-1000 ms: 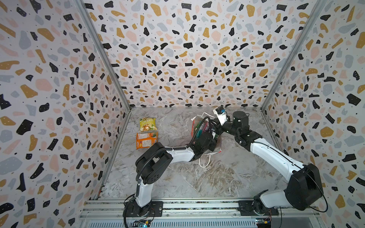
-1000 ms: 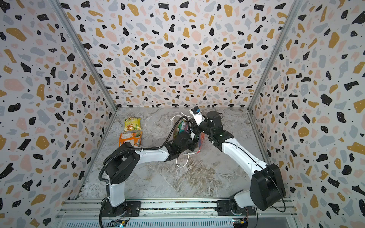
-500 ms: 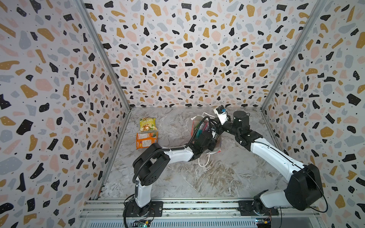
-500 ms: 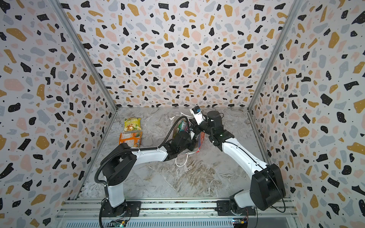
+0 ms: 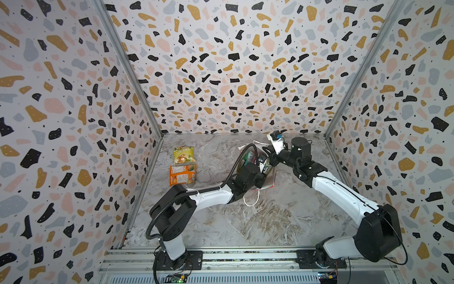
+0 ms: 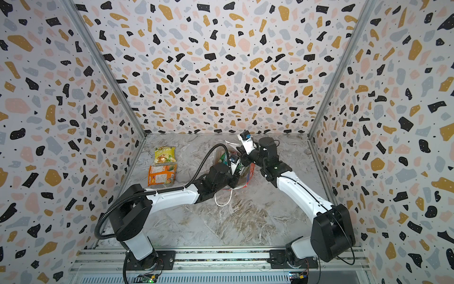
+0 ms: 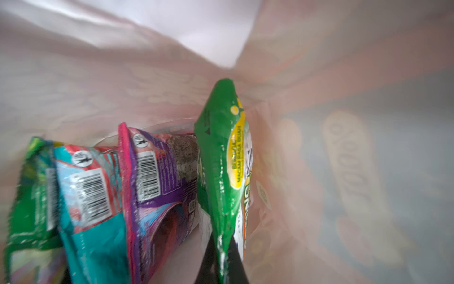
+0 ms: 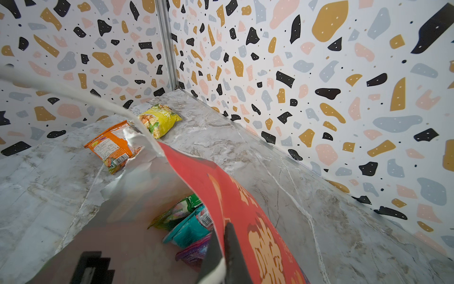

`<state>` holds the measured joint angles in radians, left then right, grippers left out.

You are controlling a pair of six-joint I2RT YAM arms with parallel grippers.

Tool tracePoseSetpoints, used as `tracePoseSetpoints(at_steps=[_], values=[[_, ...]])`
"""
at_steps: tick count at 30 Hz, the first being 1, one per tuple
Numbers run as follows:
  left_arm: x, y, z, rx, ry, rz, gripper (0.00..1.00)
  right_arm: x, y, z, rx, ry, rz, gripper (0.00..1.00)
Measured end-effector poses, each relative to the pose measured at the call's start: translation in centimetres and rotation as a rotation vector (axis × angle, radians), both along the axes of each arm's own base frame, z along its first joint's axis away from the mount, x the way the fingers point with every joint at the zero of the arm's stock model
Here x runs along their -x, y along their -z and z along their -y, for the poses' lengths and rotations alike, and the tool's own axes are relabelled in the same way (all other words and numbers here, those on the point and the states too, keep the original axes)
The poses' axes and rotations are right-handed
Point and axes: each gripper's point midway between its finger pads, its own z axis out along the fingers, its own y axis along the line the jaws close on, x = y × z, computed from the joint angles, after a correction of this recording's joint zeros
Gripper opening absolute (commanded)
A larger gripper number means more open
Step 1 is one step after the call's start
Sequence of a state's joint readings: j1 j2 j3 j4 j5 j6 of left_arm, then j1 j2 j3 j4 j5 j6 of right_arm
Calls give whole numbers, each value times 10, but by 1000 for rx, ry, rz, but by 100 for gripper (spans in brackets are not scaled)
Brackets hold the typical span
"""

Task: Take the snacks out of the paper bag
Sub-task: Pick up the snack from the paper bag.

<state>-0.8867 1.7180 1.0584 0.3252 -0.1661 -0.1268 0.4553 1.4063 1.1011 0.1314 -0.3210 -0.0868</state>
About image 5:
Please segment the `yellow green snack packet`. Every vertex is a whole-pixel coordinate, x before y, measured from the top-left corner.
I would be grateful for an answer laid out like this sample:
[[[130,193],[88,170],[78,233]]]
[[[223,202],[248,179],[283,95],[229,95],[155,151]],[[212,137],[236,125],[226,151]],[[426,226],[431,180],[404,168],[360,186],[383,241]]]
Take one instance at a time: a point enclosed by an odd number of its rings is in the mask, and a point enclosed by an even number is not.
[[[173,151],[174,165],[185,163],[196,163],[194,147],[181,146],[176,147]]]

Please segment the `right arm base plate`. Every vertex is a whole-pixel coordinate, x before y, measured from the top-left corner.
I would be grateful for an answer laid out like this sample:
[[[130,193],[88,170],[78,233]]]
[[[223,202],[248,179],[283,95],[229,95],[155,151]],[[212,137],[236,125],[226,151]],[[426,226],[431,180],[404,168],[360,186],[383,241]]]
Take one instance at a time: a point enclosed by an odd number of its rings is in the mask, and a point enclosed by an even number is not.
[[[320,250],[307,249],[296,251],[296,263],[300,269],[346,269],[348,267],[345,260],[331,259],[327,254]]]

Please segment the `orange snack packet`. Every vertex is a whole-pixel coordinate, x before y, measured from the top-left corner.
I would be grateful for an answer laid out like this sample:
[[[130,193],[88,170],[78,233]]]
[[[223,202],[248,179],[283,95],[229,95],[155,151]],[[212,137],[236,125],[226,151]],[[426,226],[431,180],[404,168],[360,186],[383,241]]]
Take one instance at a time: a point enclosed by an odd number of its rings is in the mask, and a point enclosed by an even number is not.
[[[170,166],[169,185],[191,184],[196,182],[197,164],[180,164]]]

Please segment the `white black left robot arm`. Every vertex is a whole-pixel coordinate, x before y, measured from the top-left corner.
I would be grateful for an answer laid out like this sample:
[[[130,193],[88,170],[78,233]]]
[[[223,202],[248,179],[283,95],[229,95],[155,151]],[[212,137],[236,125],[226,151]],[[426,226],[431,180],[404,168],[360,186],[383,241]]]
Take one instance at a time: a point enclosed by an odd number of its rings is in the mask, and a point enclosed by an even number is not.
[[[182,260],[187,253],[182,233],[194,213],[208,207],[234,203],[253,187],[262,186],[266,177],[259,165],[248,163],[220,186],[204,189],[189,189],[182,184],[172,186],[150,209],[151,222],[145,232],[146,239],[159,238],[167,259]]]

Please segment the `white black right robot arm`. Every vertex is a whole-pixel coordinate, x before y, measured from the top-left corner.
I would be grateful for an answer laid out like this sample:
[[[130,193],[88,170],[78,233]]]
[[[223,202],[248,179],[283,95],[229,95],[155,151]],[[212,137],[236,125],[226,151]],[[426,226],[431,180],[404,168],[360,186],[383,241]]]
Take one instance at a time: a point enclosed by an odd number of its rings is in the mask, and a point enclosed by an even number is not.
[[[392,205],[379,205],[360,195],[313,161],[308,139],[295,137],[287,145],[279,131],[268,134],[267,138],[271,144],[264,151],[272,166],[282,163],[292,168],[298,180],[324,194],[358,225],[354,236],[328,237],[319,242],[312,256],[313,263],[326,268],[334,260],[350,257],[378,262],[404,246],[398,213]]]

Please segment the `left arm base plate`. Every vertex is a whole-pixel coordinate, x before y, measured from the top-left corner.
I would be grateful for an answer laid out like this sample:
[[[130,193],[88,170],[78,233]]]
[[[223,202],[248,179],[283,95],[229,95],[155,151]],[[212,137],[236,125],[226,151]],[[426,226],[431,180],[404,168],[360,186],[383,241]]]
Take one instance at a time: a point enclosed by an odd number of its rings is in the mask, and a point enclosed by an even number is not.
[[[202,262],[203,252],[201,250],[185,251],[176,260],[171,260],[167,252],[159,251],[154,261],[158,271],[179,271],[182,269],[200,271]]]

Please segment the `red paper bag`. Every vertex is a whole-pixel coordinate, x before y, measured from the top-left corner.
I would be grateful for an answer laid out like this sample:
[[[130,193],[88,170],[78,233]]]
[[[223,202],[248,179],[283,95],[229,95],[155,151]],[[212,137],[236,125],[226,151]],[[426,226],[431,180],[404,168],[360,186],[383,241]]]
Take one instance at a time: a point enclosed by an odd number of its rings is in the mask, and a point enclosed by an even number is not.
[[[263,189],[272,188],[275,180],[275,169],[271,165],[274,147],[271,143],[253,141],[238,148],[240,156],[235,164],[234,179],[240,183],[240,197],[247,207],[255,207]],[[256,192],[256,199],[249,203],[245,194]]]

